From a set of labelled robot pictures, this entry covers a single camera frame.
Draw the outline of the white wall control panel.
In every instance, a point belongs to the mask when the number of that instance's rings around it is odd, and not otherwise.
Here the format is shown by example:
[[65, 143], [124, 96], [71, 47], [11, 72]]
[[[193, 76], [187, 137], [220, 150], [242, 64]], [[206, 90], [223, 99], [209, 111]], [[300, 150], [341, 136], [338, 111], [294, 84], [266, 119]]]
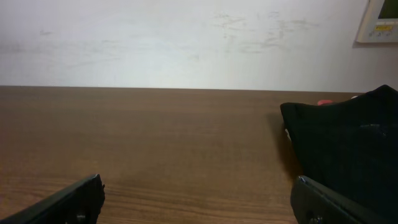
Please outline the white wall control panel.
[[397, 0], [368, 1], [356, 42], [397, 43]]

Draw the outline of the black shorts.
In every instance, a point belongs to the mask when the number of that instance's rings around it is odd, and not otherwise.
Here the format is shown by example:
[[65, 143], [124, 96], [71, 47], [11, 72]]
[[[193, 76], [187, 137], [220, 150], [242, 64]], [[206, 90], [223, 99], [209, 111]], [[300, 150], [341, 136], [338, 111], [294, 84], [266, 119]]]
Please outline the black shorts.
[[397, 90], [280, 110], [304, 175], [397, 222]]

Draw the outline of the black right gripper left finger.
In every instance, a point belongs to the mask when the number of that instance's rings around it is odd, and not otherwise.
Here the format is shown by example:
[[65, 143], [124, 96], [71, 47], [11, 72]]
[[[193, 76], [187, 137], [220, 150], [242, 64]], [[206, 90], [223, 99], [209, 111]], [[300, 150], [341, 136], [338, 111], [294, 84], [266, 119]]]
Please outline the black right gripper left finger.
[[95, 174], [2, 219], [1, 224], [96, 224], [104, 201], [104, 184]]

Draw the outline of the red garment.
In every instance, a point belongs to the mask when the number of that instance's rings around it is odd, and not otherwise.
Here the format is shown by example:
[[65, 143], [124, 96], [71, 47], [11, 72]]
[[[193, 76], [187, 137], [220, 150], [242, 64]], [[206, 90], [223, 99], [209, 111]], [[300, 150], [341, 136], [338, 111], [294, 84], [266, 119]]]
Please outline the red garment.
[[318, 101], [317, 105], [321, 106], [321, 105], [328, 105], [328, 104], [332, 104], [332, 103], [333, 103], [333, 101], [331, 101], [331, 100], [320, 100], [320, 101]]

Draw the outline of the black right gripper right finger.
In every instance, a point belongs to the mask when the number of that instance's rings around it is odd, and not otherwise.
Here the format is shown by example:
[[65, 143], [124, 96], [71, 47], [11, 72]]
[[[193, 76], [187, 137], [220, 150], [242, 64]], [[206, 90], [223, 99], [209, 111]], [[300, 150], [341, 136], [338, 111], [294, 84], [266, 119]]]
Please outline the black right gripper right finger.
[[296, 178], [290, 204], [299, 224], [391, 224], [392, 220], [301, 175]]

